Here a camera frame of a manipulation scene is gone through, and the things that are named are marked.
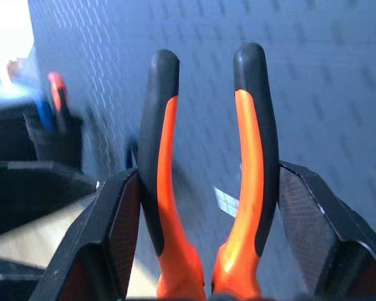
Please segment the black tool holder cup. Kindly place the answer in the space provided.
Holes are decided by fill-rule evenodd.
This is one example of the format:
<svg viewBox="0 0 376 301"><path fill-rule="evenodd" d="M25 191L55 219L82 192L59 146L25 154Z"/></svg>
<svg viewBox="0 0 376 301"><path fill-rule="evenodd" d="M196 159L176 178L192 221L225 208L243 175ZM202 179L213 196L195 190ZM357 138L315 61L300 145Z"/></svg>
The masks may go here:
<svg viewBox="0 0 376 301"><path fill-rule="evenodd" d="M47 131L40 122L37 112L24 112L28 136L33 143L37 160L55 161L81 170L83 121L72 116L67 132Z"/></svg>

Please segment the orange blue tools in cup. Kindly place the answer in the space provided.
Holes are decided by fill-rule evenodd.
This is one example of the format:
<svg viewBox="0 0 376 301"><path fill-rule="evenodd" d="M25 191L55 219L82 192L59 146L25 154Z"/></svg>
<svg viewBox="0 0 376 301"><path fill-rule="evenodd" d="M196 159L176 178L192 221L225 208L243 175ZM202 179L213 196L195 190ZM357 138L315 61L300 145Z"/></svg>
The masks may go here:
<svg viewBox="0 0 376 301"><path fill-rule="evenodd" d="M68 105L67 105L67 91L63 77L55 71L48 73L48 80L50 82L51 96L55 106L56 122L60 132L68 130Z"/></svg>

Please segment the blue-handled tool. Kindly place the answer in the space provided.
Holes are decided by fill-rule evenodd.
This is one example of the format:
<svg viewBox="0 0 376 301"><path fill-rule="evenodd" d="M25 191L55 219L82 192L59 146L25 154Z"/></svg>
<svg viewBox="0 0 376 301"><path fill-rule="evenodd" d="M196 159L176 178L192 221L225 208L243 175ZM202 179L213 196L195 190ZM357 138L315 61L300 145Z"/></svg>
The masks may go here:
<svg viewBox="0 0 376 301"><path fill-rule="evenodd" d="M42 98L37 100L36 108L43 128L48 132L56 131L55 118L47 99Z"/></svg>

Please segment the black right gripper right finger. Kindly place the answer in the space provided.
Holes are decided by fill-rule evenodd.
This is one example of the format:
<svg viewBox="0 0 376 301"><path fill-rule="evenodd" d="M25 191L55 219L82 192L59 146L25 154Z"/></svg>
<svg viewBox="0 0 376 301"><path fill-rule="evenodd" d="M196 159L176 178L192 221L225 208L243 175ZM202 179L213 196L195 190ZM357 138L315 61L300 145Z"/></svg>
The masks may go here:
<svg viewBox="0 0 376 301"><path fill-rule="evenodd" d="M282 161L278 207L309 294L376 301L376 232L317 173Z"/></svg>

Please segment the black plastic bin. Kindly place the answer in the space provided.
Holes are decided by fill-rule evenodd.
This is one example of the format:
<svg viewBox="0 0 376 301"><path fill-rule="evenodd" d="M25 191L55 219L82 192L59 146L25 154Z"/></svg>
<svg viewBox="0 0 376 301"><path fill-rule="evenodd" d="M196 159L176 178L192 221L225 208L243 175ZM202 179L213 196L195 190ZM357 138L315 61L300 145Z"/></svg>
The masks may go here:
<svg viewBox="0 0 376 301"><path fill-rule="evenodd" d="M96 192L98 182L54 162L0 161L0 235Z"/></svg>

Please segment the white paper label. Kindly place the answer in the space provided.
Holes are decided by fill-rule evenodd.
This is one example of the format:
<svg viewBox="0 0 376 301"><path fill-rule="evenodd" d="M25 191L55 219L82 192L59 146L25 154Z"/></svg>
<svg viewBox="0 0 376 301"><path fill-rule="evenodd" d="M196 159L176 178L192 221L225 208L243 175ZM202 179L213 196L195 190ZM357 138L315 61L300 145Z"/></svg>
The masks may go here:
<svg viewBox="0 0 376 301"><path fill-rule="evenodd" d="M238 212L239 201L217 187L214 187L214 192L219 209L235 218Z"/></svg>

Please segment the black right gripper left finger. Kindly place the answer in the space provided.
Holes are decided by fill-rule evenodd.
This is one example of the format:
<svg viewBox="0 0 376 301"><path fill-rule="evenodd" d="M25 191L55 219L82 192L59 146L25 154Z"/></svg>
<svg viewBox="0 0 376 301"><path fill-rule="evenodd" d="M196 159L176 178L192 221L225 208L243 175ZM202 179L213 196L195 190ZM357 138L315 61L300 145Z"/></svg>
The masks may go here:
<svg viewBox="0 0 376 301"><path fill-rule="evenodd" d="M68 228L29 301L125 301L140 219L136 169L105 181Z"/></svg>

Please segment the orange and black pliers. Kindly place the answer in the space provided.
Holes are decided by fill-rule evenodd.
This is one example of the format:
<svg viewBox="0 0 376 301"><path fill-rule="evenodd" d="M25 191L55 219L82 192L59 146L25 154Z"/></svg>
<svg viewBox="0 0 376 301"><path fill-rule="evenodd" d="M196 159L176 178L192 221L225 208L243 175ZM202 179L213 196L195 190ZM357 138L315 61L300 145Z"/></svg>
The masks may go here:
<svg viewBox="0 0 376 301"><path fill-rule="evenodd" d="M184 232L172 184L179 72L180 61L174 52L161 49L153 54L137 169L145 220L160 265L157 297L206 301L201 259ZM216 256L211 288L215 297L248 301L261 296L256 273L279 196L279 146L263 47L243 43L234 54L233 72L241 186L231 232Z"/></svg>

